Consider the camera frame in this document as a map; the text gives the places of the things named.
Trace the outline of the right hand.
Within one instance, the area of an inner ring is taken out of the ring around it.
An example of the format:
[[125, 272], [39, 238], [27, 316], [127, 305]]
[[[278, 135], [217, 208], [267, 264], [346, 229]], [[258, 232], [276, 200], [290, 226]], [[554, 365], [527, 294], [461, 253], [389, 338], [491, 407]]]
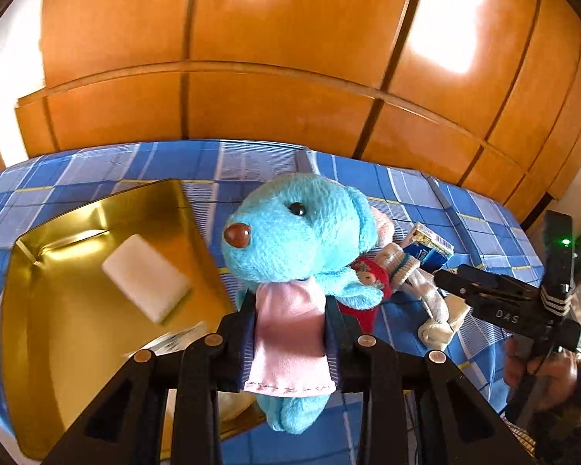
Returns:
[[573, 394], [578, 376], [578, 357], [572, 351], [553, 353], [545, 362], [541, 362], [540, 358], [524, 360], [519, 342], [510, 336], [505, 342], [504, 353], [503, 378], [509, 388], [516, 388], [524, 373], [536, 372], [537, 376], [545, 379], [543, 395], [535, 406], [538, 412], [565, 402]]

